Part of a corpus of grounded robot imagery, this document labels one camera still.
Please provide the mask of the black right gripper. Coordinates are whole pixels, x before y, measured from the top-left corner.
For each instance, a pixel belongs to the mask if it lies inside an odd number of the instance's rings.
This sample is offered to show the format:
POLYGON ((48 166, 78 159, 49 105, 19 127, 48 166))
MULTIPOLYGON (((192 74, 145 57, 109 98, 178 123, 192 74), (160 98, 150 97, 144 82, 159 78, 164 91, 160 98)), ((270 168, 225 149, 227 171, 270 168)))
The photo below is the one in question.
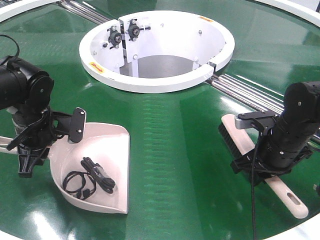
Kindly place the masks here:
POLYGON ((253 162, 254 150, 247 152, 241 157, 233 160, 230 164, 233 172, 238 174, 240 172, 246 172, 249 182, 255 187, 261 182, 274 176, 282 176, 291 173, 291 169, 275 169, 271 167, 265 167, 259 162, 259 158, 256 157, 253 162))

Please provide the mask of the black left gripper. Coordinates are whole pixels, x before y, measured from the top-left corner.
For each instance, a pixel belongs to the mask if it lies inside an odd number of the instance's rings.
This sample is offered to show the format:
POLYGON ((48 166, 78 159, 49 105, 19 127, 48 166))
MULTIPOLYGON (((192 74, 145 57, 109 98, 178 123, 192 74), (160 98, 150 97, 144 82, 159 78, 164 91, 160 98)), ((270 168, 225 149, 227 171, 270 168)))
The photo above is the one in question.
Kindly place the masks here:
POLYGON ((42 166, 53 142, 70 134, 72 115, 53 111, 49 106, 34 112, 26 106, 11 107, 16 137, 6 149, 17 147, 18 175, 31 178, 35 166, 42 166))

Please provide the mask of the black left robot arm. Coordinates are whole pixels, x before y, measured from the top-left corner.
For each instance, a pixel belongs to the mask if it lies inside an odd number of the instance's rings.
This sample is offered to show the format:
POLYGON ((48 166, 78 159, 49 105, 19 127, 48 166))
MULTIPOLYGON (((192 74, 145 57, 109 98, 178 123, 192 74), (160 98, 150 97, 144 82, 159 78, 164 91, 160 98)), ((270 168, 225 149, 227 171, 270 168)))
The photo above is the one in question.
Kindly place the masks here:
POLYGON ((49 146, 70 133, 72 116, 49 106, 54 81, 37 66, 7 55, 0 60, 0 108, 12 117, 15 138, 7 150, 17 149, 21 178, 30 178, 41 166, 49 146))

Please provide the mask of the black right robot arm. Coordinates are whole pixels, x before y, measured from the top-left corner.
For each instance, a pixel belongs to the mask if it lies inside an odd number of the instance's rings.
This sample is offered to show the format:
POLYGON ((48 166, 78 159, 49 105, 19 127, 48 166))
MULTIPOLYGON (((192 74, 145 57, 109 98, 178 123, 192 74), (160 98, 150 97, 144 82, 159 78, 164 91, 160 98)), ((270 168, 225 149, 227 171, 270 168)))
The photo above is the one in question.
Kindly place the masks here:
POLYGON ((319 81, 297 82, 285 91, 281 115, 268 110, 241 113, 240 129, 254 128, 259 137, 254 149, 233 160, 234 173, 249 173, 253 182, 291 172, 292 168, 313 153, 308 141, 320 127, 319 81))

